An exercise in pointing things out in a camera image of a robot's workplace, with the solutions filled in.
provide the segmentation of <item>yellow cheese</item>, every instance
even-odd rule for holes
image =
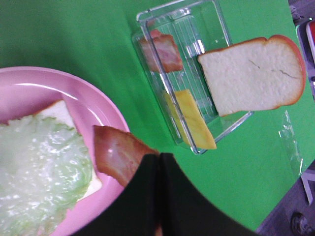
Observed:
[[[208,129],[206,122],[202,118],[190,90],[186,89],[182,91],[176,91],[175,96],[196,147],[201,149],[216,149],[216,142],[210,130]],[[184,128],[180,122],[179,116],[176,112],[175,105],[171,101],[171,96],[169,94],[165,94],[165,100],[184,142],[190,145]]]

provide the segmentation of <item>toy bacon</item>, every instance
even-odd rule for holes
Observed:
[[[157,29],[150,32],[153,44],[157,50],[159,59],[161,60],[163,69],[166,73],[183,69],[183,61],[181,59],[178,47],[174,38],[170,34],[163,34]],[[149,42],[142,38],[139,40],[142,52],[151,71],[159,72],[158,64],[153,56]]]

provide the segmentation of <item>gray floor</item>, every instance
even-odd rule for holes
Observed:
[[[315,170],[315,162],[309,169]],[[314,182],[310,182],[310,186],[314,192]],[[308,224],[315,229],[315,202],[309,205],[301,178],[287,192],[256,232],[261,236],[294,236],[290,229],[290,221],[294,212],[305,215]]]
[[[296,25],[315,18],[315,0],[288,0],[288,3],[296,8],[296,16],[300,16],[299,19],[294,20]]]

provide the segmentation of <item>bread crust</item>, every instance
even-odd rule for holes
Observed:
[[[240,43],[237,43],[237,44],[233,44],[233,45],[231,45],[230,47],[227,47],[227,48],[220,48],[220,49],[207,51],[204,54],[201,54],[201,55],[198,56],[198,61],[203,55],[206,55],[208,53],[221,52],[221,51],[233,48],[233,47],[238,47],[240,45],[251,44],[251,43],[261,43],[261,44],[265,45],[265,44],[268,44],[268,43],[270,43],[272,41],[278,42],[280,44],[286,44],[292,50],[292,52],[296,55],[296,58],[298,59],[298,62],[300,64],[302,77],[300,78],[301,79],[301,89],[300,89],[300,92],[298,93],[298,95],[293,97],[289,102],[287,102],[285,104],[278,104],[277,106],[275,106],[271,110],[277,109],[277,108],[279,108],[281,106],[293,105],[296,102],[298,102],[298,100],[301,98],[301,96],[302,96],[302,94],[304,92],[305,84],[306,84],[306,78],[307,78],[307,73],[306,73],[305,62],[303,60],[303,57],[302,57],[302,54],[301,54],[301,51],[300,51],[299,47],[290,38],[288,38],[288,37],[286,37],[284,35],[275,34],[275,35],[271,36],[269,39],[267,39],[265,37],[258,37],[258,38],[246,40],[246,41],[243,41],[243,42],[240,42]]]

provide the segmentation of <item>sandwich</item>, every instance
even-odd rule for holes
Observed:
[[[41,115],[43,118],[53,117],[57,122],[64,123],[68,125],[70,128],[76,129],[71,114],[69,113],[66,103],[64,100],[59,100],[54,102],[52,105],[47,108],[38,111],[35,115]],[[90,181],[89,187],[85,192],[84,196],[79,200],[82,200],[89,195],[95,193],[102,187],[101,180],[97,177],[94,168],[92,168],[92,179]]]
[[[64,101],[0,124],[0,163],[3,236],[51,234],[102,186]]]

